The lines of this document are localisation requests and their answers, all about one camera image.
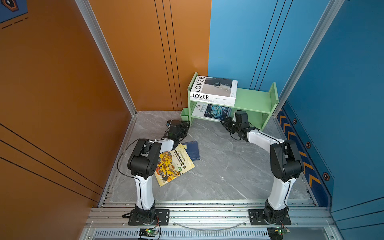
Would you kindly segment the dark blue circle-cover book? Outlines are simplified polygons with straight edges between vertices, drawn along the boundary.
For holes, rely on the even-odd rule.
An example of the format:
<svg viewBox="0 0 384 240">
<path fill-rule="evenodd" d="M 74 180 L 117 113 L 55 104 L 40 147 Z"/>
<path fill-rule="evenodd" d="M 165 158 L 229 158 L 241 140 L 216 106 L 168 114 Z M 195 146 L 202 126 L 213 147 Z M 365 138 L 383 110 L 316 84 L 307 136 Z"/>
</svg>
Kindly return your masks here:
<svg viewBox="0 0 384 240">
<path fill-rule="evenodd" d="M 231 110 L 232 109 L 230 107 L 208 103 L 197 103 L 192 111 L 192 117 L 220 122 L 225 120 L 230 115 Z"/>
</svg>

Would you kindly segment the white book with brown pattern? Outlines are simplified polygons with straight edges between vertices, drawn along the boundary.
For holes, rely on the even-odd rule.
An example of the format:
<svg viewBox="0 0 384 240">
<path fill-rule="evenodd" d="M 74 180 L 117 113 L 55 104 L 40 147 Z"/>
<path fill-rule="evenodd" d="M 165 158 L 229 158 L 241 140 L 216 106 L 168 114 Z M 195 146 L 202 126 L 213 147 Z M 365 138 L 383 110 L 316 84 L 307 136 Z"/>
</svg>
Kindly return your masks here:
<svg viewBox="0 0 384 240">
<path fill-rule="evenodd" d="M 214 105 L 220 105 L 220 106 L 227 106 L 227 107 L 234 107 L 235 103 L 227 102 L 227 101 L 216 101 L 216 100 L 203 100 L 203 99 L 190 99 L 191 102 L 202 102 L 202 103 L 209 103 Z"/>
</svg>

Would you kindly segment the yellow illustrated Chinese book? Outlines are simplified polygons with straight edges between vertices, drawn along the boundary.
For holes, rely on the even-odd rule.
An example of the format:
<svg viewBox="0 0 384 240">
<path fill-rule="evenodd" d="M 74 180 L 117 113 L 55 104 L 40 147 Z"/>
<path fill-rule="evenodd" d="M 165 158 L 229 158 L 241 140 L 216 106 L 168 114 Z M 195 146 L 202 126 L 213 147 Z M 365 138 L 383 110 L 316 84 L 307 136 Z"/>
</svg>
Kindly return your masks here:
<svg viewBox="0 0 384 240">
<path fill-rule="evenodd" d="M 195 167 L 185 147 L 179 144 L 174 150 L 160 154 L 155 176 L 160 187 Z"/>
</svg>

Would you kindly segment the white LOVER book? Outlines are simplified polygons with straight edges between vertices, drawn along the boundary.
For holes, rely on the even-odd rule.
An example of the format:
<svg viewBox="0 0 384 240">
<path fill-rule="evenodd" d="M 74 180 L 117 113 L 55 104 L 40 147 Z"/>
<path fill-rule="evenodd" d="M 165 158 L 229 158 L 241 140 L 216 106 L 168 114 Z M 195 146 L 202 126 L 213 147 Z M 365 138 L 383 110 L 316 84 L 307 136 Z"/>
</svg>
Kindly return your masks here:
<svg viewBox="0 0 384 240">
<path fill-rule="evenodd" d="M 196 76 L 190 89 L 190 98 L 234 103 L 237 89 L 237 80 Z"/>
</svg>

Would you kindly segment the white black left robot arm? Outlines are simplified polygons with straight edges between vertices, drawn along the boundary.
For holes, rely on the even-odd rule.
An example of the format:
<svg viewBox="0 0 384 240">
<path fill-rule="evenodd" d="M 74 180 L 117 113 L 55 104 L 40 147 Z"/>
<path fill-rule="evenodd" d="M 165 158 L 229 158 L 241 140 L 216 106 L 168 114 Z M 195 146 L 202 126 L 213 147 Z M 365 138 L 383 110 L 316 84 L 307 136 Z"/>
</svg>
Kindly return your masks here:
<svg viewBox="0 0 384 240">
<path fill-rule="evenodd" d="M 159 140 L 138 139 L 127 164 L 137 188 L 137 203 L 130 216 L 147 223 L 151 223 L 156 217 L 152 177 L 160 154 L 176 149 L 177 144 L 187 136 L 190 122 L 169 120 L 167 128 Z"/>
</svg>

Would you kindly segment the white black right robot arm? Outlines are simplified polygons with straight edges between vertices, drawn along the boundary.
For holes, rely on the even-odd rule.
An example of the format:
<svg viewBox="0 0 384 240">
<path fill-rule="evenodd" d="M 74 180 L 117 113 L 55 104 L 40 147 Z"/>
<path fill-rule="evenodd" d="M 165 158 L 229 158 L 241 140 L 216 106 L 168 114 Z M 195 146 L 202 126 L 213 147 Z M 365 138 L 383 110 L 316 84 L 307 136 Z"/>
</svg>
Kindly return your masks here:
<svg viewBox="0 0 384 240">
<path fill-rule="evenodd" d="M 296 179 L 304 171 L 297 143 L 265 134 L 249 122 L 247 112 L 242 110 L 236 111 L 234 118 L 221 120 L 221 124 L 230 134 L 237 133 L 240 140 L 259 146 L 270 154 L 274 175 L 272 191 L 261 214 L 250 211 L 251 220 L 267 225 L 290 225 L 288 198 Z"/>
</svg>

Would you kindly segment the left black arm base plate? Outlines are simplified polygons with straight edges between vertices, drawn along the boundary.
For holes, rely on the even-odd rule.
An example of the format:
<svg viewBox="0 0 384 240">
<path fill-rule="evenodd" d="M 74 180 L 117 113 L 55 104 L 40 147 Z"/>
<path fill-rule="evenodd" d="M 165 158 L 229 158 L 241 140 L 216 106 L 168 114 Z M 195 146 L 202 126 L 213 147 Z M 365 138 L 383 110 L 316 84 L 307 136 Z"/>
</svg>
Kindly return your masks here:
<svg viewBox="0 0 384 240">
<path fill-rule="evenodd" d="M 134 209 L 130 212 L 128 221 L 129 226 L 144 226 L 156 225 L 167 226 L 170 220 L 169 209 L 154 209 L 144 211 L 141 209 Z"/>
</svg>

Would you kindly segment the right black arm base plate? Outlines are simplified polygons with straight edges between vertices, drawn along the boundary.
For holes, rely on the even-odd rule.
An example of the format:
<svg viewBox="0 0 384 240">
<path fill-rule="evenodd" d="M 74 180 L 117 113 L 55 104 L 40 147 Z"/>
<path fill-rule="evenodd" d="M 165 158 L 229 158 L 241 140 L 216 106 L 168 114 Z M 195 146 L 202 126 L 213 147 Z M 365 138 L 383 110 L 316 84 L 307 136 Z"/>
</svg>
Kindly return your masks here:
<svg viewBox="0 0 384 240">
<path fill-rule="evenodd" d="M 289 208 L 285 208 L 279 211 L 266 209 L 249 209 L 249 219 L 253 226 L 264 225 L 285 225 L 290 226 L 292 224 L 291 218 L 288 214 Z"/>
</svg>

